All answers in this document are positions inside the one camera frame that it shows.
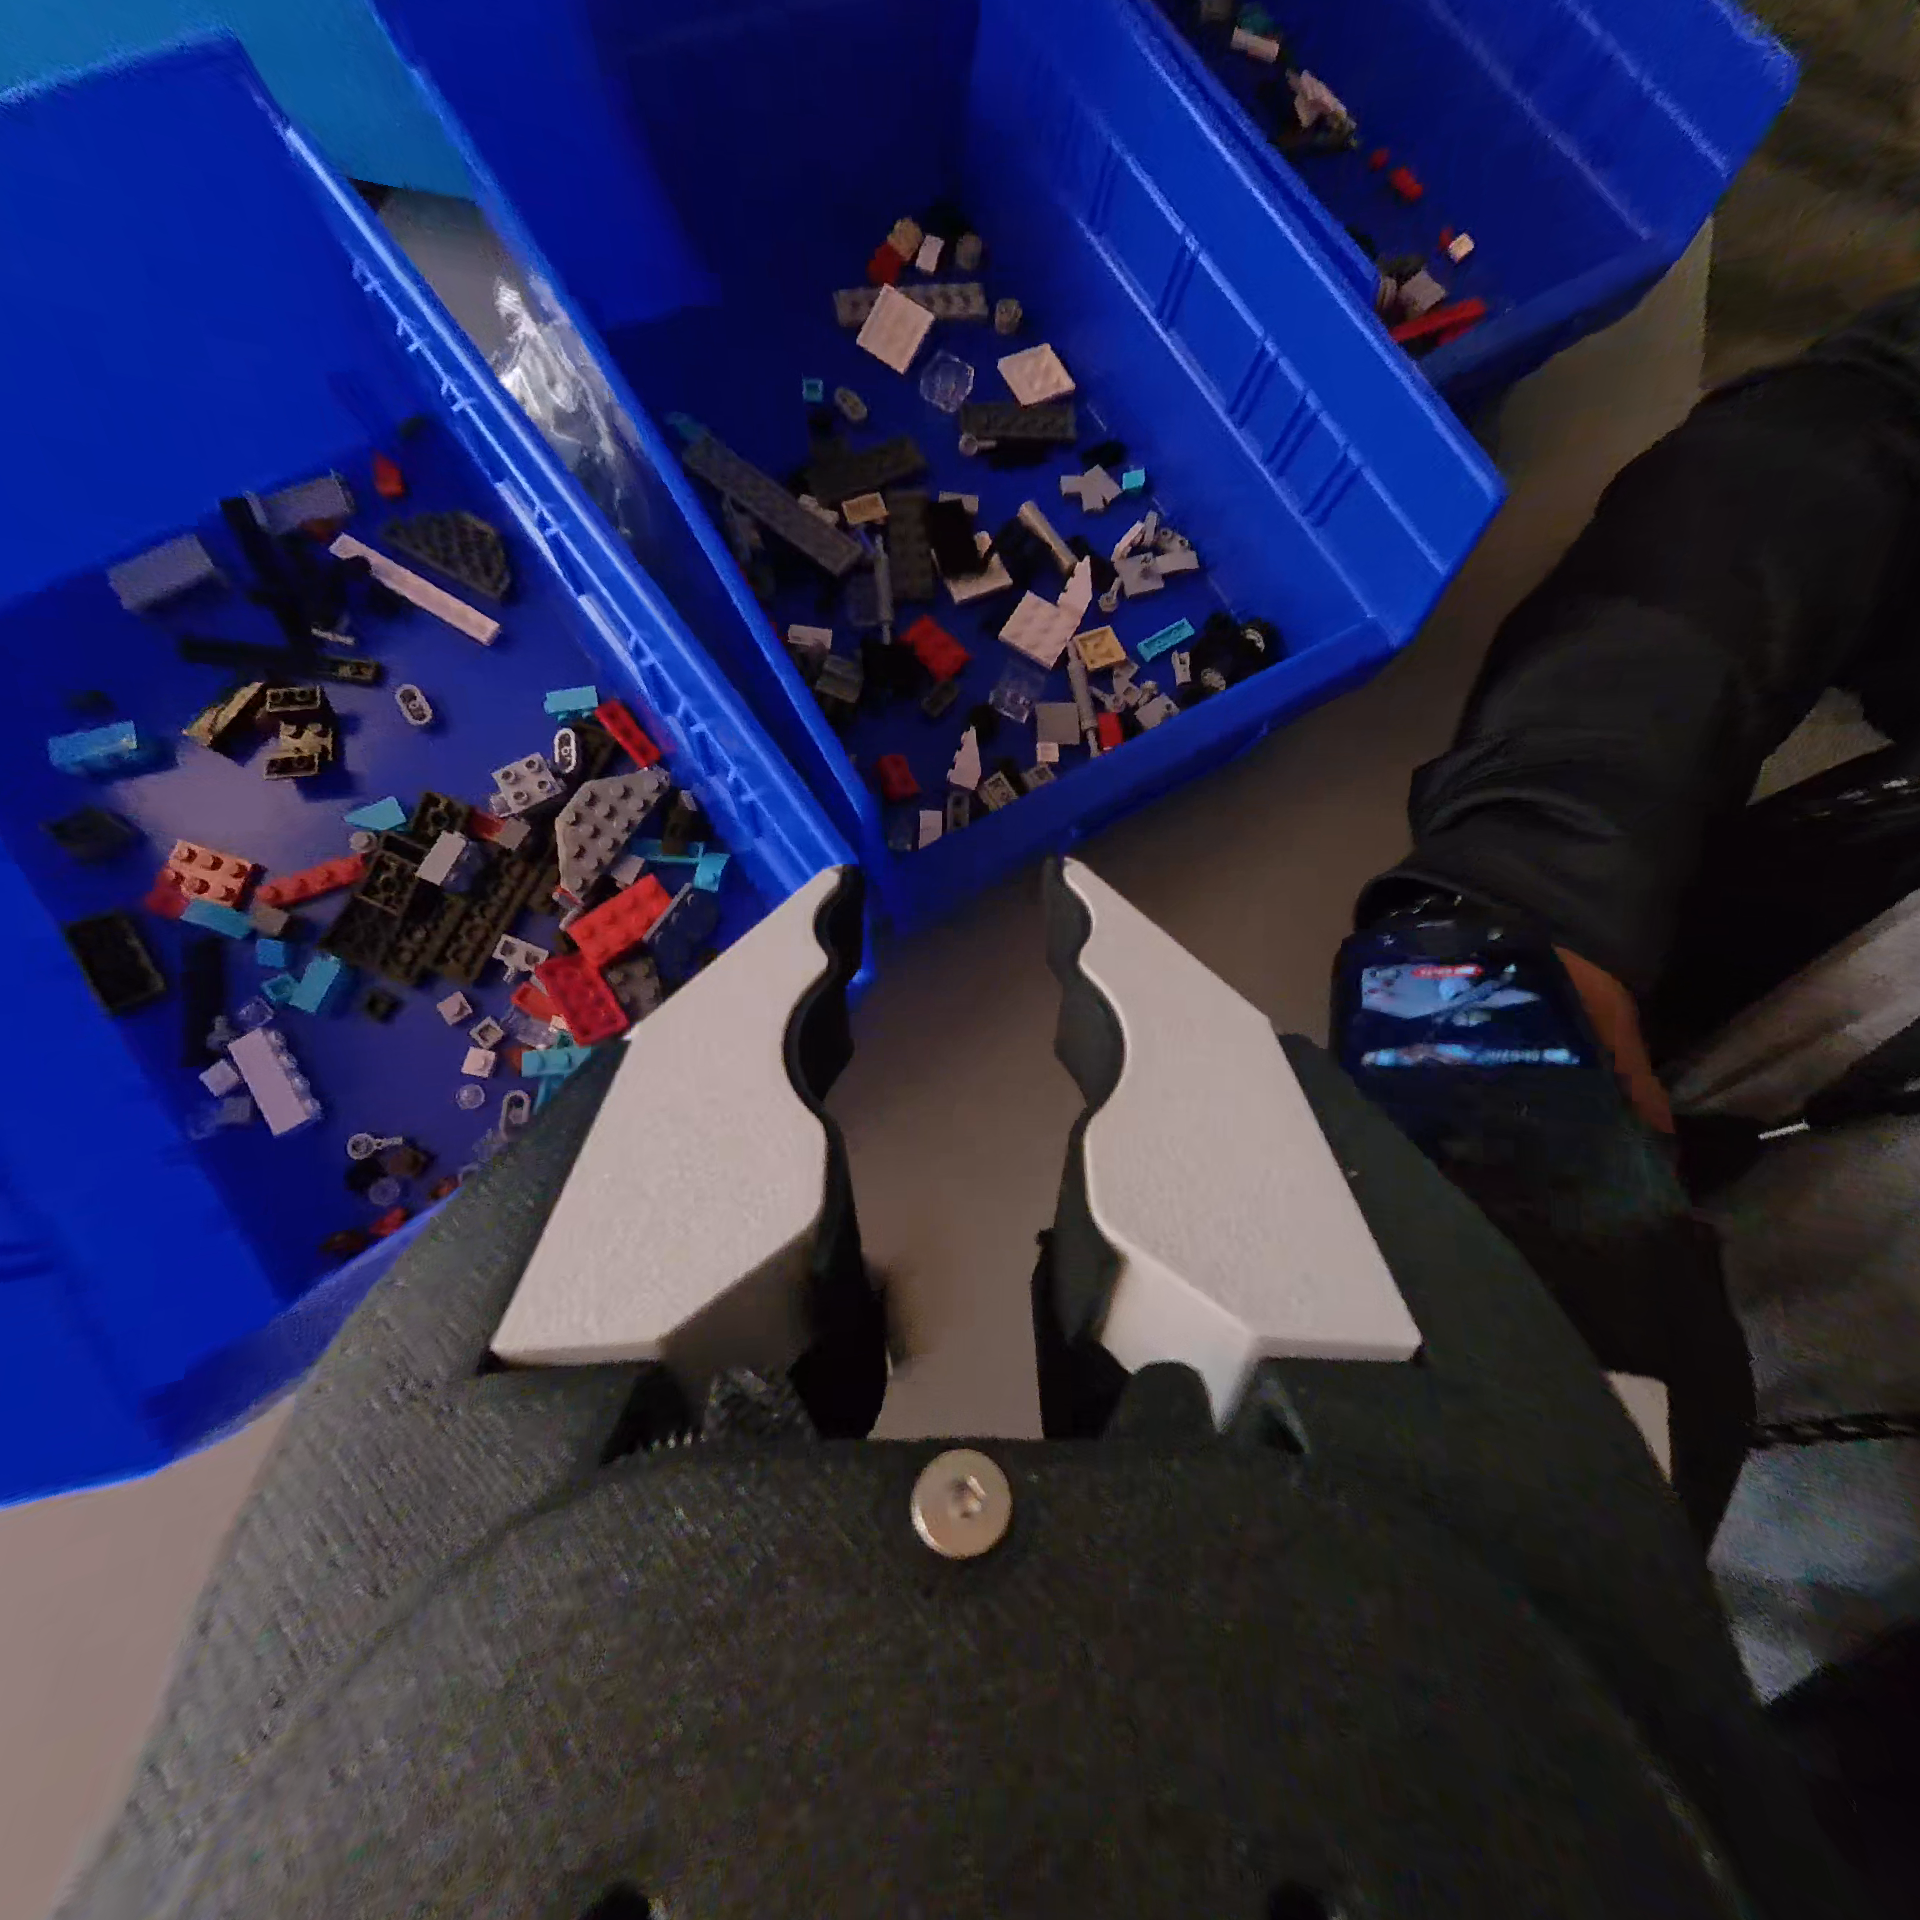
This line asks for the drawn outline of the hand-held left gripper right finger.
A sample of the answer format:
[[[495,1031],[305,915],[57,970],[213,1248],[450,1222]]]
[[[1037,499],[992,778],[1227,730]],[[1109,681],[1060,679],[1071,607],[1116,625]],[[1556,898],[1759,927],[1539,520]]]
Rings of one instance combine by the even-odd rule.
[[[1420,1330],[1277,1028],[1081,861],[1044,868],[1077,1093],[1033,1278],[1046,1439],[1172,1364],[1227,1431],[1270,1361],[1407,1364]]]

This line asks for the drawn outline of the pile of colourful toy bricks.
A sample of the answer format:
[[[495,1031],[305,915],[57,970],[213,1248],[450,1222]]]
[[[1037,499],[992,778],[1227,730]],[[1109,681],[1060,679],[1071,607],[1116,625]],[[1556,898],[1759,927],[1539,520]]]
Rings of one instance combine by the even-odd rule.
[[[107,567],[2,625],[2,1090],[19,1178],[117,1283],[300,1299],[439,1204],[538,1102],[532,978],[571,949],[556,831],[636,774],[636,695],[443,431],[344,457],[355,513],[239,513],[130,610]]]

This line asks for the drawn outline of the grey wedge brick plate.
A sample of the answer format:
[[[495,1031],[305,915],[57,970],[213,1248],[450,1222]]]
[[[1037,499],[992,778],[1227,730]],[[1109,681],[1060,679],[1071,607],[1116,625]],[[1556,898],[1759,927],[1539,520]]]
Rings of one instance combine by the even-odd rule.
[[[556,817],[556,898],[583,909],[624,856],[671,781],[656,763],[629,774],[583,781]]]

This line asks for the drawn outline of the person's right hand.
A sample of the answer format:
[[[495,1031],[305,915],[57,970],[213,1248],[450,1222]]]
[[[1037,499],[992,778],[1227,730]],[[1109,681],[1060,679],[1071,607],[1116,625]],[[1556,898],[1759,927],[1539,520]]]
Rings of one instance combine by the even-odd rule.
[[[1594,961],[1556,946],[1555,956],[1565,970],[1586,1021],[1606,1055],[1607,1071],[1635,1119],[1655,1134],[1677,1141],[1672,1106],[1645,1045],[1645,1028],[1633,994]]]

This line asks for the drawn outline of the person's right forearm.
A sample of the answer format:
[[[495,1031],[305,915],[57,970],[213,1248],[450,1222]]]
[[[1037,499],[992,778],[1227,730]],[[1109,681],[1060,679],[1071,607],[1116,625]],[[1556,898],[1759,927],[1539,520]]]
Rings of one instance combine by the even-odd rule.
[[[1516,915],[1635,994],[1763,760],[1842,688],[1916,726],[1916,292],[1702,397],[1504,620],[1355,900]]]

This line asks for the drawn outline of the pile of small grey bricks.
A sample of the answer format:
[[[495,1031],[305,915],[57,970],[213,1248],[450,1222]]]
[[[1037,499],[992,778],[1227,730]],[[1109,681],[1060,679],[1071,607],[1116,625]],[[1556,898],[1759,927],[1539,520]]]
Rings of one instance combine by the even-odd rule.
[[[1213,586],[1150,468],[989,284],[970,211],[806,281],[803,370],[666,437],[894,856],[931,851],[1291,648]]]

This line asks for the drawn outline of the blue plastic bin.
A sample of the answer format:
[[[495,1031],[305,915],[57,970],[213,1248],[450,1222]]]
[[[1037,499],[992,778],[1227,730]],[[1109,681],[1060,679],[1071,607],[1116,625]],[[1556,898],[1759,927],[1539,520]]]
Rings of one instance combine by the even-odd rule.
[[[660,753],[660,804],[695,807],[707,838],[668,882],[695,893],[666,924],[678,985],[848,851],[562,455],[239,42],[2,94],[2,622],[100,567],[130,610],[175,598],[213,576],[179,554],[220,505],[300,645],[338,617],[278,586],[274,536],[352,516],[320,474],[426,431],[461,447],[658,726],[620,747]],[[19,1184],[36,1161],[2,1090],[2,1506],[216,1443],[300,1377],[419,1219],[226,1319],[232,1297],[86,1259]]]
[[[956,915],[1373,679],[1488,525],[1453,411],[1299,237],[1133,4],[379,4],[529,275],[636,428],[687,603],[897,930]],[[664,425],[803,370],[806,281],[850,284],[951,200],[1207,570],[1287,659],[1064,781],[894,856],[875,804]]]
[[[1206,51],[1190,4],[1158,8],[1363,303],[1376,272],[1346,228],[1387,254],[1427,254],[1441,228],[1471,237],[1468,262],[1436,275],[1484,295],[1488,322],[1424,360],[1403,352],[1464,420],[1664,279],[1797,84],[1739,4],[1270,4],[1355,111],[1360,147],[1392,147],[1424,179],[1410,211],[1367,179],[1363,153],[1274,153],[1250,113],[1264,72]]]

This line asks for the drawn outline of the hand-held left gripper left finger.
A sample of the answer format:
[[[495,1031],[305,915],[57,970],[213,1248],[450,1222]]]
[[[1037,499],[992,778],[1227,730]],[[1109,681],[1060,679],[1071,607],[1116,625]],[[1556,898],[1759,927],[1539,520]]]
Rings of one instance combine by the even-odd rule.
[[[874,1432],[887,1313],[827,1116],[861,959],[864,881],[827,868],[629,1032],[491,1357],[643,1364],[688,1411],[749,1371]]]

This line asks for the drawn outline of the grey desk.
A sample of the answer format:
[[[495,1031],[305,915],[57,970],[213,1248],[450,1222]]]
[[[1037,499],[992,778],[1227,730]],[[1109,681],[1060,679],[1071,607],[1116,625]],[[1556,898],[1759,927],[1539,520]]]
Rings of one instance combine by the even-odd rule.
[[[1704,374],[1704,224],[1627,319],[1495,420],[1505,509],[1420,637],[1363,691],[1090,841],[1081,856],[1284,1032],[1328,1031],[1329,959],[1403,854],[1491,630]],[[831,1112],[905,1361],[878,1439],[1036,1439],[1036,1238],[1075,1119],[1027,871],[878,949]],[[49,1917],[118,1814],[181,1631],[291,1400],[130,1485],[2,1509],[2,1914]]]

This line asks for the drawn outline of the pile of red grey bricks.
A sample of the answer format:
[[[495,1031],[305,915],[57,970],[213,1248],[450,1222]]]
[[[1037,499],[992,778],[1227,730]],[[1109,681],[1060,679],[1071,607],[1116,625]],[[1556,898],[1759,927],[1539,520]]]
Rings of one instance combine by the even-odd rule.
[[[1193,4],[1197,42],[1231,64],[1263,68],[1254,84],[1250,113],[1274,153],[1287,162],[1343,159],[1363,153],[1363,174],[1394,204],[1418,211],[1424,179],[1392,147],[1360,147],[1360,123],[1336,89],[1312,75],[1267,4]],[[1376,272],[1373,309],[1392,345],[1424,360],[1488,322],[1484,295],[1461,295],[1436,268],[1464,268],[1474,254],[1468,234],[1441,228],[1427,254],[1387,254],[1367,230],[1346,228],[1346,238]]]

